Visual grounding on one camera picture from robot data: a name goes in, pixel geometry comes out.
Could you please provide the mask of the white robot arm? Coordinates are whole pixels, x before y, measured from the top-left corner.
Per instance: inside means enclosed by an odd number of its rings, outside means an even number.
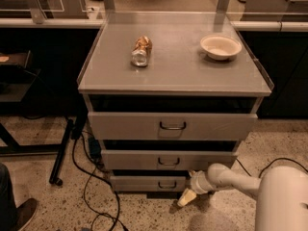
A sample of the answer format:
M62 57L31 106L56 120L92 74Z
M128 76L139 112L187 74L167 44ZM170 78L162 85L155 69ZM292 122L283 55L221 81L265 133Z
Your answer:
M271 168L262 178L245 176L222 164L191 174L178 205L198 195L235 189L256 200L255 231L308 231L308 174L294 167Z

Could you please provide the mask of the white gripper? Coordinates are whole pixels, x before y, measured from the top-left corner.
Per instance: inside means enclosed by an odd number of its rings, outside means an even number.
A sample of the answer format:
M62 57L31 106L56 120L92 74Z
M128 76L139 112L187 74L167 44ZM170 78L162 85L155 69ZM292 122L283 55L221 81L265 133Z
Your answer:
M196 194L205 194L215 190L214 186L207 179L204 171L191 171L190 176L191 189L185 189L183 191L177 202L179 207L184 207L193 201L196 198Z

